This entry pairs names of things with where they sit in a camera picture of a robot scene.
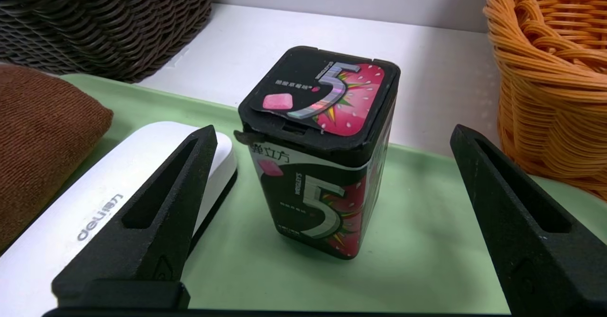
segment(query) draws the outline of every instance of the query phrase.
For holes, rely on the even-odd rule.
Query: light green tray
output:
[[[79,174],[152,122],[213,124],[231,137],[241,127],[231,107],[88,75],[63,79],[115,113]],[[234,142],[234,148],[236,185],[184,270],[190,308],[509,312],[452,159],[391,145],[362,250],[341,261],[275,231],[247,147]],[[537,181],[607,243],[605,203],[567,185]]]

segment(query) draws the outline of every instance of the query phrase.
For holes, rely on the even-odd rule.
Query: dark brown wicker basket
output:
[[[210,12],[211,0],[0,0],[0,62],[137,82],[189,43]]]

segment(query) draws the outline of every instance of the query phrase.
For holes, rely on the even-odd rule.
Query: black gum container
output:
[[[239,106],[276,229],[353,259],[377,202],[400,77],[390,62],[288,50]]]

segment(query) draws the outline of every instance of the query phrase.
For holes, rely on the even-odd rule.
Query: strawberry graphic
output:
[[[347,85],[346,94],[314,120],[332,134],[349,137],[360,132],[384,79],[384,70],[373,64],[358,64],[360,71],[342,71],[338,78]]]
[[[366,183],[367,176],[364,176],[360,181],[343,187],[343,190],[345,190],[343,197],[335,196],[333,194],[324,194],[322,200],[329,207],[338,211],[338,213],[347,214],[358,211],[365,200]]]
[[[360,231],[354,233],[335,233],[328,237],[328,243],[334,250],[347,257],[355,257],[360,249]]]
[[[362,223],[362,212],[352,213],[348,216],[343,216],[342,221],[342,229],[349,232],[360,231],[360,224]]]

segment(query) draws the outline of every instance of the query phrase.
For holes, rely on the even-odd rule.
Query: brown cloth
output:
[[[89,155],[112,116],[61,79],[0,65],[0,254]]]

